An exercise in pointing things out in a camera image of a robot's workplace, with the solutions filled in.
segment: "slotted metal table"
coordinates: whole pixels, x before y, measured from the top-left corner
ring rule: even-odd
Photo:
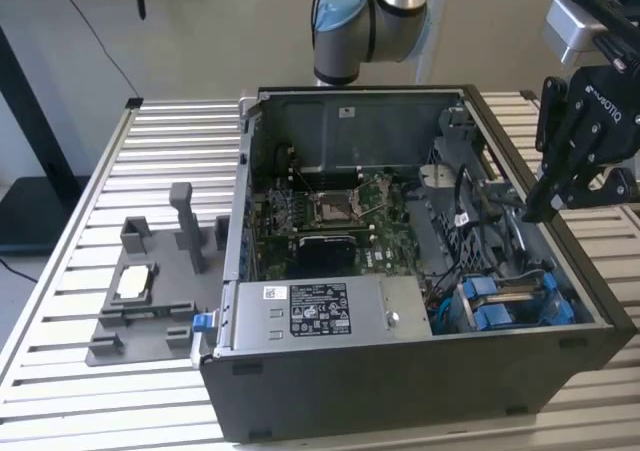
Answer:
[[[485,99],[532,169],[538,103]],[[0,449],[363,450],[640,449],[640,338],[601,371],[575,376],[533,417],[452,423],[265,446],[222,437],[189,360],[89,368],[84,359],[120,253],[126,216],[177,227],[172,182],[193,184],[201,224],[231,211],[239,142],[234,101],[127,110],[0,355]],[[627,207],[563,213],[640,325],[640,223]],[[452,399],[464,399],[455,396]]]

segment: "motherboard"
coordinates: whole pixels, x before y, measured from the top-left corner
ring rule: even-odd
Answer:
[[[384,172],[359,173],[353,183],[333,189],[299,174],[254,196],[258,279],[423,274],[407,183]]]

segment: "black stand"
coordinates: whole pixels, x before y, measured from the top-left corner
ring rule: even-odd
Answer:
[[[0,254],[49,254],[87,178],[73,176],[2,27],[0,92],[46,174],[18,179],[0,202]]]

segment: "barcode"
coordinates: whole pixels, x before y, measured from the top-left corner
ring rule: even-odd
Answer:
[[[265,286],[264,299],[287,299],[286,286]]]

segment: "power supply label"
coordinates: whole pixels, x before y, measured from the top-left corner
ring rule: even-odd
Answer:
[[[345,283],[294,284],[289,293],[291,334],[296,338],[351,334]]]

